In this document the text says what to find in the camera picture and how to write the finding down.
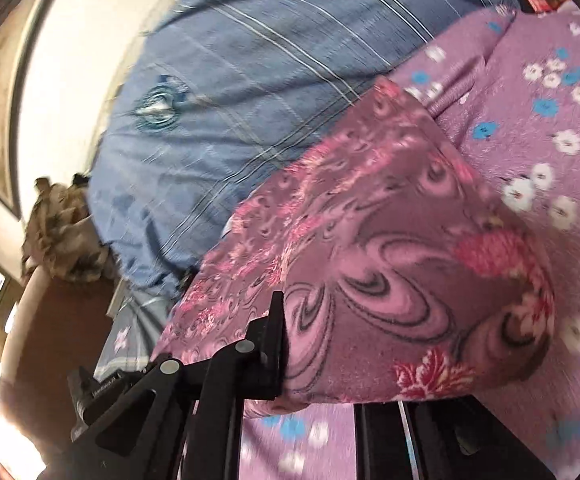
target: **blue bed sheet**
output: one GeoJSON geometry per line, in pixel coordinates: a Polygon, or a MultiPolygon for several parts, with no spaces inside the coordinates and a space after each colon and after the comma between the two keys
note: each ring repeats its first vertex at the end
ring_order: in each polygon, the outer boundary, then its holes
{"type": "Polygon", "coordinates": [[[460,16],[515,0],[180,0],[113,107],[88,202],[135,286],[177,295],[266,177],[460,16]]]}

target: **round metal bolt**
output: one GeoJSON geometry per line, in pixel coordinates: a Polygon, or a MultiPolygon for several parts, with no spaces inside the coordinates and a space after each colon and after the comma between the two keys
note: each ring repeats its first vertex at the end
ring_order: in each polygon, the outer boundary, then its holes
{"type": "Polygon", "coordinates": [[[249,339],[244,339],[243,341],[239,341],[234,346],[234,349],[242,354],[249,354],[254,350],[254,343],[249,339]]]}
{"type": "Polygon", "coordinates": [[[172,375],[175,374],[180,368],[179,363],[177,363],[174,359],[169,359],[161,363],[159,370],[161,370],[162,374],[172,375]]]}

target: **brown cloth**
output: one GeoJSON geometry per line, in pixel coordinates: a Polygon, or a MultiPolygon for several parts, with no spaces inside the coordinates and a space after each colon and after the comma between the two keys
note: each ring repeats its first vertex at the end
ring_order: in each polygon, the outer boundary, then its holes
{"type": "Polygon", "coordinates": [[[27,280],[37,265],[67,282],[95,282],[112,278],[114,261],[103,246],[86,203],[87,186],[35,182],[38,199],[32,209],[23,243],[22,275],[27,280]]]}

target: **white wall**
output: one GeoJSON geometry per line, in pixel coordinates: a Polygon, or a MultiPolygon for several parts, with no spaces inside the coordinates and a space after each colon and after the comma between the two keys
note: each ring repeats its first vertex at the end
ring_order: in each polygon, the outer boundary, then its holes
{"type": "MultiPolygon", "coordinates": [[[[17,161],[24,219],[36,200],[36,178],[69,183],[74,173],[88,168],[113,76],[151,10],[164,1],[172,0],[52,4],[30,60],[20,108],[17,161]]],[[[22,242],[22,225],[0,203],[0,265],[13,276],[19,276],[22,242]]]]}

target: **paisley pattern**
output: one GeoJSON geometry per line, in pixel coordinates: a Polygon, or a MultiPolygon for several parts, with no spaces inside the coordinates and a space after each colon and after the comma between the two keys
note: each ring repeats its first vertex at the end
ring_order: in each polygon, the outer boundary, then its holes
{"type": "Polygon", "coordinates": [[[387,80],[241,203],[154,351],[209,358],[285,293],[285,394],[456,396],[526,377],[552,334],[543,251],[413,97],[387,80]]]}

